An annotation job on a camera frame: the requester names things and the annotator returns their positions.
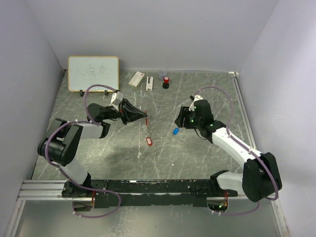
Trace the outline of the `blue tagged key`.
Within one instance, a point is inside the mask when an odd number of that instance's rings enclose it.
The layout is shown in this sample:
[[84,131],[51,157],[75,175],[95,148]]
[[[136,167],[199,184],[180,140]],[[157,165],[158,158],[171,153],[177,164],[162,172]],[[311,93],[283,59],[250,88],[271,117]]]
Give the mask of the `blue tagged key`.
[[172,134],[173,135],[177,135],[178,134],[178,132],[179,132],[179,128],[178,127],[176,127],[174,130],[173,130],[173,132],[172,132]]

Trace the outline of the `grey keyring holder red handle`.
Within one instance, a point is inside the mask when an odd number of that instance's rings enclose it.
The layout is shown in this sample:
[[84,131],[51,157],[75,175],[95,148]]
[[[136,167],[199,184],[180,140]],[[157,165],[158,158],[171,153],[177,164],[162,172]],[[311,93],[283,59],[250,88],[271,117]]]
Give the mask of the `grey keyring holder red handle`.
[[151,132],[151,125],[149,123],[148,117],[145,118],[145,124],[146,124],[146,136],[147,137],[151,137],[151,134],[152,134],[152,132]]

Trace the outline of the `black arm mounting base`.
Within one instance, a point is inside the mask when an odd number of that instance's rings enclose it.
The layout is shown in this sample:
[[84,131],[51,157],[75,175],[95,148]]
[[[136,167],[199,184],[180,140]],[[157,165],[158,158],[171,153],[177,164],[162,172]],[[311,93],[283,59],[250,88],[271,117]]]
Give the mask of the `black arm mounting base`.
[[212,179],[175,180],[91,180],[93,189],[116,192],[121,206],[191,205],[207,207],[208,198],[236,197],[222,190]]

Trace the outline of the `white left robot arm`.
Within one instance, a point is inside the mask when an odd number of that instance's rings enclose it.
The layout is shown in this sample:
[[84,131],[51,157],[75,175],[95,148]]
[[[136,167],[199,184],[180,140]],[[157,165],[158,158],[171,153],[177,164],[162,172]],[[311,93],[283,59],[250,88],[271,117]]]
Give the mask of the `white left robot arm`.
[[104,122],[107,119],[120,119],[126,125],[148,116],[127,99],[123,99],[117,108],[92,103],[88,105],[87,111],[95,123],[90,119],[80,123],[57,118],[38,145],[38,155],[66,174],[66,177],[75,183],[74,191],[80,197],[91,194],[92,184],[90,174],[76,158],[79,142],[83,139],[105,138],[111,127],[109,123]]

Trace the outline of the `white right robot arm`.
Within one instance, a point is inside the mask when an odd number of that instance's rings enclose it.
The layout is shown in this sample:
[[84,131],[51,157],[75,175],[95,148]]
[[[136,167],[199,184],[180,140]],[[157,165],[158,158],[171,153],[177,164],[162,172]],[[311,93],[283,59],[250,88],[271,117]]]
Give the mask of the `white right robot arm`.
[[220,147],[242,168],[242,173],[221,171],[212,178],[210,192],[221,196],[226,190],[243,193],[252,202],[277,199],[282,182],[275,156],[262,153],[237,138],[226,124],[215,120],[210,104],[195,96],[190,106],[182,106],[175,119],[178,128],[193,129],[203,140]]

